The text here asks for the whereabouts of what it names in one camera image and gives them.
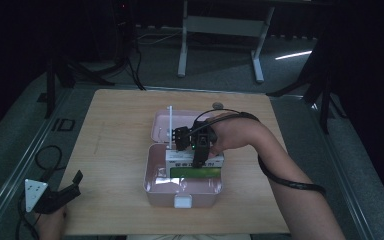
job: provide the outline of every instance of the table top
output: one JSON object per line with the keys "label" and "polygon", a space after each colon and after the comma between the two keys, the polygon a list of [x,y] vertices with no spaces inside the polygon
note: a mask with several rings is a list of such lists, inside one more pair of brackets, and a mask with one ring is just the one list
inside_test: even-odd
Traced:
{"label": "table top", "polygon": [[68,204],[66,234],[285,233],[257,153],[248,146],[227,150],[223,190],[209,208],[151,206],[144,189],[155,113],[206,111],[214,102],[257,116],[284,146],[270,100],[263,94],[98,90],[79,133],[61,188],[78,170],[81,195]]}

